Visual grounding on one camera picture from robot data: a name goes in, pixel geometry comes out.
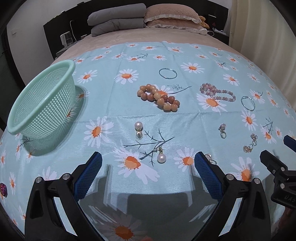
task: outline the mint green basket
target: mint green basket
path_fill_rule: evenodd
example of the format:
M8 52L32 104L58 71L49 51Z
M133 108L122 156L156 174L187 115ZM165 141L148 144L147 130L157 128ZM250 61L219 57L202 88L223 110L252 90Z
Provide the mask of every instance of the mint green basket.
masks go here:
M63 60L38 74L13 104L8 132L43 139L59 128L75 102L74 70L74 61Z

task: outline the blue gripper pad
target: blue gripper pad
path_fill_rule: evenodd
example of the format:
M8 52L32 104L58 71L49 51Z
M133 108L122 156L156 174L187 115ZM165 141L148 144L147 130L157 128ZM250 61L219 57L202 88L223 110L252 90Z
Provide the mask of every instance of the blue gripper pad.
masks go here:
M91 158L87 161L87 163L79 165L76 170L83 168L84 170L77 178L74 183L74 199L76 201L83 199L87 194L91 184L93 183L94 179L96 178L99 170L102 167L102 155L99 152L95 152Z
M194 166L213 199L221 201L223 197L222 184L211 169L210 162L198 152L194 157Z
M292 151L296 152L296 140L294 140L292 137L286 135L284 137L284 144Z

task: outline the curtain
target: curtain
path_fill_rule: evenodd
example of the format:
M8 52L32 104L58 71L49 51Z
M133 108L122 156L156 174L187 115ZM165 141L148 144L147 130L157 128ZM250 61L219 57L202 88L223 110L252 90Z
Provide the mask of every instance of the curtain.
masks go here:
M296 110L296 37L269 0L232 0L229 46L261 68Z

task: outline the brown bead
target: brown bead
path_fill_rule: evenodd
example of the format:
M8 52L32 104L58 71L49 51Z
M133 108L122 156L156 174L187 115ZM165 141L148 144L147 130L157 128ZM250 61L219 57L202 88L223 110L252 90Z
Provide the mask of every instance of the brown bead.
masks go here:
M145 85L140 86L140 90L142 90L143 92L145 92L146 91L146 86Z
M174 100L175 100L175 97L174 97L174 96L170 96L170 97L168 98L168 102L169 102L170 104L174 103Z
M165 100L163 98L160 98L160 99L157 100L157 104L160 105L160 106L164 106Z
M163 95L161 98L163 98L165 102L168 101L168 96L167 95Z
M158 89L152 89L151 93L154 95L155 93L158 92Z
M172 104L172 105L170 106L170 110L173 111L173 112L176 112L177 109L178 109L178 106L177 106L176 104Z
M158 100L160 98L161 98L161 94L159 94L159 93L154 94L154 99Z
M137 96L141 96L141 94L143 94L144 93L144 91L142 91L142 90L138 90L138 92L137 92Z
M151 92L151 84L146 85L146 91Z
M152 94L147 96L147 100L149 101L153 101L154 100L154 96Z
M163 109L164 110L170 110L171 109L170 104L169 103L165 103L164 106L163 106Z
M142 100L147 100L147 94L146 93L143 93L143 94L141 94L141 99Z
M178 108L180 107L180 101L178 101L178 100L174 100L173 104L176 104L178 106Z

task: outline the quilted pillow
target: quilted pillow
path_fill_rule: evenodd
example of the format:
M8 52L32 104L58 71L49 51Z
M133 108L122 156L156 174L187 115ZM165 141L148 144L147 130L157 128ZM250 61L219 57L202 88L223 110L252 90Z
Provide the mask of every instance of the quilted pillow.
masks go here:
M192 8L181 4L170 3L156 4L148 7L144 22L147 23L160 18L191 20L194 23L201 22L198 14Z
M202 26L199 23L194 23L192 21L181 20L181 19L168 19L161 18L149 21L147 26L150 28L178 28L178 29L202 29Z

